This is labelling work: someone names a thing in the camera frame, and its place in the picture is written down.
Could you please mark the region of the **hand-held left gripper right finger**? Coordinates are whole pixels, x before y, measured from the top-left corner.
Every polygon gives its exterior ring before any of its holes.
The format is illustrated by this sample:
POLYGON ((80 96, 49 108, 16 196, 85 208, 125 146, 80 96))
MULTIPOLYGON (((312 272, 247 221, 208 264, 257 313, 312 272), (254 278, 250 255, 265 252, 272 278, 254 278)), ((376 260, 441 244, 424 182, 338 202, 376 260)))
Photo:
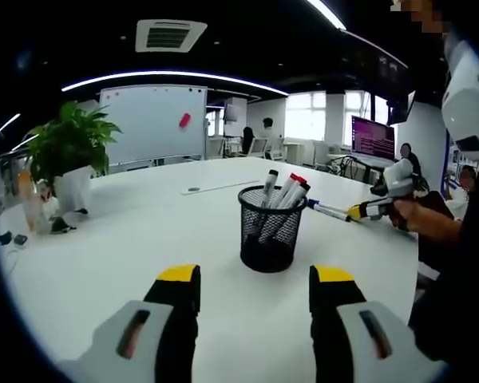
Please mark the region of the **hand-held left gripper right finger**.
POLYGON ((339 267, 309 270, 317 382, 439 382, 446 364, 418 349, 413 331, 380 302, 365 299, 339 267))

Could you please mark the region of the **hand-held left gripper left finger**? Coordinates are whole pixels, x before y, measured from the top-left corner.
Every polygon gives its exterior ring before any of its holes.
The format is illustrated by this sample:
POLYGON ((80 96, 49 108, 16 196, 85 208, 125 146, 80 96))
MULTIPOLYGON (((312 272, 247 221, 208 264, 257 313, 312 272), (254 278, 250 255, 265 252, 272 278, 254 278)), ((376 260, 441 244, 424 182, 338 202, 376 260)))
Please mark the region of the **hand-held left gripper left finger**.
POLYGON ((72 382, 190 382, 198 337, 200 267, 169 267, 141 301, 125 303, 93 332, 77 359, 60 361, 72 382))

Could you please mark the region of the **person's right hand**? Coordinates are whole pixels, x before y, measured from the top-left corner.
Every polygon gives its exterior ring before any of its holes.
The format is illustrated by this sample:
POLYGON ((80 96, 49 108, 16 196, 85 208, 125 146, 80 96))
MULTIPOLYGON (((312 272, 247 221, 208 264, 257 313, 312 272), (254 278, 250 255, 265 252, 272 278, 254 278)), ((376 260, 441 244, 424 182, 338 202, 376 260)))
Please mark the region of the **person's right hand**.
POLYGON ((448 209, 437 191, 416 199, 395 200, 389 207, 389 219, 403 231, 421 232, 430 229, 442 218, 448 218, 448 209))

